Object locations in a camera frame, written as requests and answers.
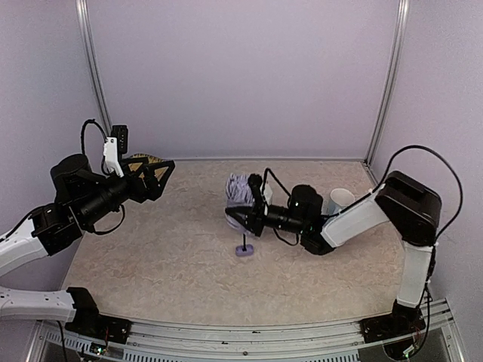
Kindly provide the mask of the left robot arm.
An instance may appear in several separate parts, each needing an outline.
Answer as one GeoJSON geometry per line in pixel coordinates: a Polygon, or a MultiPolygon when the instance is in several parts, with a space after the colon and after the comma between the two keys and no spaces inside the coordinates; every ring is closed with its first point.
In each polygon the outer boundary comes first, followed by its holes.
{"type": "MultiPolygon", "coordinates": [[[[110,213],[126,214],[128,200],[142,204],[158,200],[174,172],[175,163],[149,155],[127,157],[128,129],[114,126],[102,132],[102,173],[92,171],[86,148],[51,168],[54,201],[29,211],[1,236],[1,273],[37,259],[54,256],[83,234],[104,236],[97,222],[110,213]]],[[[83,287],[58,291],[1,289],[1,317],[12,320],[48,320],[78,324],[96,320],[97,305],[83,287]]]]}

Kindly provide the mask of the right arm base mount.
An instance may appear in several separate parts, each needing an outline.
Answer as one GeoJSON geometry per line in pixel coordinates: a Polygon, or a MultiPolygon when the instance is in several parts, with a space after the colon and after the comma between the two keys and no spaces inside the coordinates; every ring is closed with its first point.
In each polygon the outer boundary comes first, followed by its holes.
{"type": "Polygon", "coordinates": [[[385,314],[360,321],[361,334],[365,343],[379,342],[424,330],[426,322],[422,317],[411,320],[405,316],[385,314]]]}

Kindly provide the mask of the lavender folding umbrella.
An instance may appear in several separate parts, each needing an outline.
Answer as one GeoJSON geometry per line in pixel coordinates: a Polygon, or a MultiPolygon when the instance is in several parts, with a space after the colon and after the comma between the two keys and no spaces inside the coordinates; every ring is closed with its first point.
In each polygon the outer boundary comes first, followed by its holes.
{"type": "MultiPolygon", "coordinates": [[[[225,189],[226,207],[251,206],[254,204],[254,198],[248,186],[248,177],[247,174],[234,173],[229,176],[225,189]]],[[[235,248],[236,256],[252,255],[254,253],[254,247],[252,244],[246,242],[247,235],[251,235],[251,233],[245,229],[245,226],[231,226],[229,223],[228,225],[242,236],[242,244],[235,248]]]]}

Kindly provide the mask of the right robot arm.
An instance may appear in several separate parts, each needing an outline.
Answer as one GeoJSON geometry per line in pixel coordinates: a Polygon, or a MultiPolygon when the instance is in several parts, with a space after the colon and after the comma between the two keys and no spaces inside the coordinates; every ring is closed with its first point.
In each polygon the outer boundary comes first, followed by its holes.
{"type": "Polygon", "coordinates": [[[403,173],[392,172],[349,210],[321,215],[322,197],[308,186],[289,191],[289,205],[271,204],[263,179],[252,191],[248,177],[267,170],[261,160],[231,162],[226,186],[231,226],[258,236],[266,227],[289,231],[309,258],[296,258],[296,275],[268,273],[249,284],[235,278],[238,292],[223,308],[234,325],[298,324],[362,318],[388,311],[406,313],[420,304],[432,279],[439,196],[403,173]]]}

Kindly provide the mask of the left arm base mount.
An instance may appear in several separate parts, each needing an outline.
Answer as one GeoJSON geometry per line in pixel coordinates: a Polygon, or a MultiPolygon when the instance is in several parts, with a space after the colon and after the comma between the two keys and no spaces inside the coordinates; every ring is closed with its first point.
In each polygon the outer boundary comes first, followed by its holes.
{"type": "Polygon", "coordinates": [[[72,322],[65,323],[68,331],[104,342],[125,345],[131,331],[132,322],[128,319],[111,317],[103,314],[95,316],[75,317],[72,322]]]}

